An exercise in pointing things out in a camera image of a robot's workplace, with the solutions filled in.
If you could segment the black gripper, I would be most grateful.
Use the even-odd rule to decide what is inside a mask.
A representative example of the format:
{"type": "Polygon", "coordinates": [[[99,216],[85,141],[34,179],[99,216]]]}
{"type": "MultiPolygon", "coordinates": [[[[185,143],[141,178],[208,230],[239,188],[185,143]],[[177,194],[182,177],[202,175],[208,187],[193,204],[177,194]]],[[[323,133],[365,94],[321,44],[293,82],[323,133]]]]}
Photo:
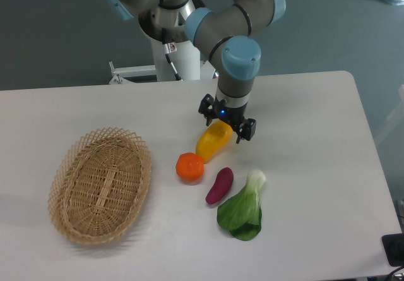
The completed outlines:
{"type": "Polygon", "coordinates": [[[232,108],[225,105],[224,100],[214,99],[207,93],[201,100],[198,112],[206,119],[209,126],[214,119],[219,119],[228,124],[237,134],[236,143],[241,140],[250,141],[256,132],[256,120],[244,117],[247,104],[232,108]]]}

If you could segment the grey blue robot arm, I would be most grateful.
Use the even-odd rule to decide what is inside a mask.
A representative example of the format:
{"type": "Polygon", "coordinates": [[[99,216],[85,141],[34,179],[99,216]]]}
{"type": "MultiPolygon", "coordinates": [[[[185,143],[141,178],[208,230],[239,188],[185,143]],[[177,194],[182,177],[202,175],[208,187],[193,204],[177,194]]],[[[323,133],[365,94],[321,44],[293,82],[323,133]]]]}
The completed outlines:
{"type": "Polygon", "coordinates": [[[244,115],[261,48],[251,35],[279,20],[285,0],[233,0],[214,13],[202,0],[107,0],[123,20],[136,18],[151,42],[158,81],[199,80],[201,59],[218,73],[217,90],[199,113],[219,119],[239,140],[250,140],[256,121],[244,115]]]}

